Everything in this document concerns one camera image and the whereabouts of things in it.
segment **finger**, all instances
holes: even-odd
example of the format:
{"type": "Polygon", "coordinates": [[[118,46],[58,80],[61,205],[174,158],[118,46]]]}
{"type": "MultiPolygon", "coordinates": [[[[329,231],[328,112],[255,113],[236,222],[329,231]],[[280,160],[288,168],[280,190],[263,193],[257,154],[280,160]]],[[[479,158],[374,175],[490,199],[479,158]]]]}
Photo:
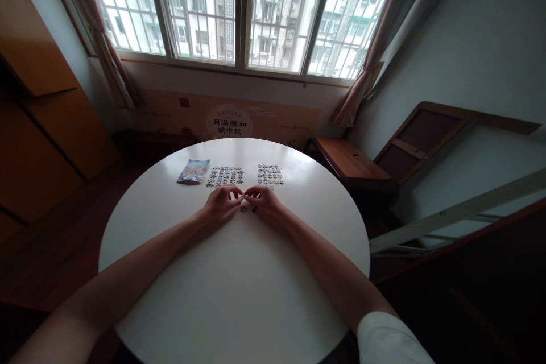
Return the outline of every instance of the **finger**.
{"type": "Polygon", "coordinates": [[[258,199],[253,198],[252,196],[245,196],[245,200],[246,200],[249,204],[251,204],[251,205],[253,205],[253,206],[257,206],[257,205],[258,205],[258,199]]]}
{"type": "Polygon", "coordinates": [[[245,196],[251,194],[252,192],[257,191],[259,188],[261,188],[260,185],[254,185],[253,187],[248,188],[248,189],[246,190],[246,192],[245,192],[245,196]]]}
{"type": "Polygon", "coordinates": [[[228,192],[233,192],[233,195],[235,196],[235,199],[237,199],[239,197],[239,194],[243,194],[243,191],[240,190],[237,186],[233,185],[233,184],[229,184],[229,185],[226,185],[227,186],[227,191],[228,192]]]}
{"type": "Polygon", "coordinates": [[[232,201],[232,203],[230,204],[231,205],[231,208],[235,208],[236,206],[239,206],[241,204],[241,202],[243,201],[243,197],[241,196],[239,199],[235,199],[232,201]]]}

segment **person's left hand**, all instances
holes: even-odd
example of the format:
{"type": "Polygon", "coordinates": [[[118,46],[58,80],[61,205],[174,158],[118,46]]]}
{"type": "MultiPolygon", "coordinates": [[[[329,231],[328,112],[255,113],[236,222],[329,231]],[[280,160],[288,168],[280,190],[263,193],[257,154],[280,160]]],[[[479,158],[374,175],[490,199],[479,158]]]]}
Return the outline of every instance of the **person's left hand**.
{"type": "Polygon", "coordinates": [[[205,206],[199,211],[210,220],[215,220],[236,208],[243,200],[243,191],[235,185],[224,185],[212,191],[205,206]]]}

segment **wall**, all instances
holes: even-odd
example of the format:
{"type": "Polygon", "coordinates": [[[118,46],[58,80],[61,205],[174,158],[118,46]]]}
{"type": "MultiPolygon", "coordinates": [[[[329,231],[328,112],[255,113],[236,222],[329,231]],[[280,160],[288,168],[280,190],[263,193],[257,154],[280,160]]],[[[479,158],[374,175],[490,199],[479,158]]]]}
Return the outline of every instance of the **wall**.
{"type": "MultiPolygon", "coordinates": [[[[442,0],[349,139],[374,158],[421,101],[546,122],[546,0],[442,0]]],[[[418,220],[546,166],[546,127],[530,136],[475,127],[402,188],[394,211],[418,220]]]]}
{"type": "Polygon", "coordinates": [[[85,94],[93,104],[107,132],[113,134],[125,129],[128,126],[126,113],[114,107],[113,98],[102,70],[98,64],[98,70],[95,69],[91,59],[87,57],[62,1],[32,0],[32,2],[85,94]]]}
{"type": "MultiPolygon", "coordinates": [[[[346,88],[270,80],[198,71],[165,65],[124,63],[129,75],[142,90],[233,98],[271,104],[320,109],[316,130],[322,137],[338,138],[345,130],[330,124],[334,110],[347,93],[346,88]]],[[[203,121],[208,112],[203,113],[203,121]]]]}

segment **assembled puzzle section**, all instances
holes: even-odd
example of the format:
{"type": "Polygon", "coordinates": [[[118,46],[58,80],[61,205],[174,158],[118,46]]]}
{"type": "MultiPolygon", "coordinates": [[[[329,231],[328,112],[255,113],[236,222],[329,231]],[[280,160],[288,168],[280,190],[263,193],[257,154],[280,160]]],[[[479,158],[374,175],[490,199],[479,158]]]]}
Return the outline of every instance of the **assembled puzzle section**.
{"type": "Polygon", "coordinates": [[[210,179],[206,183],[208,188],[219,188],[228,183],[243,183],[243,170],[238,167],[214,167],[210,173],[210,179]]]}
{"type": "Polygon", "coordinates": [[[283,175],[277,165],[258,165],[258,185],[275,190],[273,185],[284,185],[283,175]]]}

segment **wooden desk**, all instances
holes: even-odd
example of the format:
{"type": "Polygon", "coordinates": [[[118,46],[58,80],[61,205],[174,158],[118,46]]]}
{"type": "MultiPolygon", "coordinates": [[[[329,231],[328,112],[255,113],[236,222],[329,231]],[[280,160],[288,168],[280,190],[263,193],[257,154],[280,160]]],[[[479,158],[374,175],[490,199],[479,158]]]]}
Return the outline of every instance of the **wooden desk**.
{"type": "Polygon", "coordinates": [[[398,184],[392,177],[368,158],[355,145],[344,139],[311,138],[305,144],[304,152],[313,144],[346,189],[384,194],[381,202],[391,204],[398,197],[398,184]]]}

